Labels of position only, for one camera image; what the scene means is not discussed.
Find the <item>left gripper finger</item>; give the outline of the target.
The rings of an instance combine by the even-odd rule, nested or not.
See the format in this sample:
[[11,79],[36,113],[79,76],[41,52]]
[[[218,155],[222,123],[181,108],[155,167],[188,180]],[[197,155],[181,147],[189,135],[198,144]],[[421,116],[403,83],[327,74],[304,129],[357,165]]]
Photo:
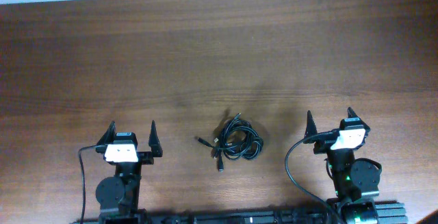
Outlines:
[[151,148],[151,153],[153,154],[153,157],[162,157],[163,156],[163,149],[160,144],[158,135],[157,135],[157,128],[156,123],[154,120],[152,120],[151,123],[151,131],[149,134],[149,141],[148,145]]
[[103,145],[112,144],[115,135],[116,135],[116,124],[114,121],[112,121],[109,124],[107,131],[102,135],[102,137],[99,139],[96,145],[103,146]]

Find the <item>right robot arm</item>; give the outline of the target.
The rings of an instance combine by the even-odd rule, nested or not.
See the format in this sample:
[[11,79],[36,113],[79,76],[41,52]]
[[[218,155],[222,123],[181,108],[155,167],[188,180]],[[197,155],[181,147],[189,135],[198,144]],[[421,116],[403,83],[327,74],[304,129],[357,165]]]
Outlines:
[[378,223],[374,198],[382,166],[367,158],[356,158],[355,151],[365,144],[370,127],[354,112],[340,121],[337,129],[319,132],[310,111],[307,112],[305,143],[314,144],[314,154],[325,154],[326,170],[337,197],[328,200],[336,216],[345,223]]

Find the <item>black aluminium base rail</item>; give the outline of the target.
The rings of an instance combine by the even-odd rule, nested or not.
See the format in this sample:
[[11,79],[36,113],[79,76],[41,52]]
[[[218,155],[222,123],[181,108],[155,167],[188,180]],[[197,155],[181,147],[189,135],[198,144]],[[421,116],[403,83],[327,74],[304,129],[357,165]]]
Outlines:
[[[344,206],[340,211],[344,223],[351,224],[396,224],[408,223],[407,211],[403,203],[357,203]],[[204,224],[204,223],[336,223],[329,218],[327,211],[319,208],[277,208],[271,210],[233,211],[233,212],[193,212],[182,214],[146,213],[129,217],[125,223],[154,224]]]

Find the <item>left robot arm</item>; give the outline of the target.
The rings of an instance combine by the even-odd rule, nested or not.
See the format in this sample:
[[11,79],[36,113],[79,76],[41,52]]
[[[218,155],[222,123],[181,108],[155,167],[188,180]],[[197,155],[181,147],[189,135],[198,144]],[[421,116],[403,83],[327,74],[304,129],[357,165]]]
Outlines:
[[155,122],[151,123],[148,151],[138,151],[138,140],[133,132],[117,132],[115,122],[96,144],[96,152],[115,166],[115,173],[103,179],[96,187],[95,196],[100,204],[99,223],[150,223],[145,209],[138,207],[142,167],[154,164],[163,156]]

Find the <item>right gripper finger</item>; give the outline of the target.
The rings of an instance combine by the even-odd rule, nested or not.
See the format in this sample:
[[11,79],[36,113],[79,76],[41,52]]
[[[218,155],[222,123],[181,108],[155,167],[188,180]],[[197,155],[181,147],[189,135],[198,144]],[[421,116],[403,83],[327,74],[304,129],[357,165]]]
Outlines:
[[307,123],[305,130],[305,138],[314,136],[318,133],[317,128],[315,126],[315,122],[310,110],[307,111]]
[[365,130],[364,137],[367,138],[371,130],[370,126],[367,123],[365,123],[351,107],[348,107],[347,115],[348,115],[347,118],[348,121],[346,122],[346,128],[347,129],[363,128]]

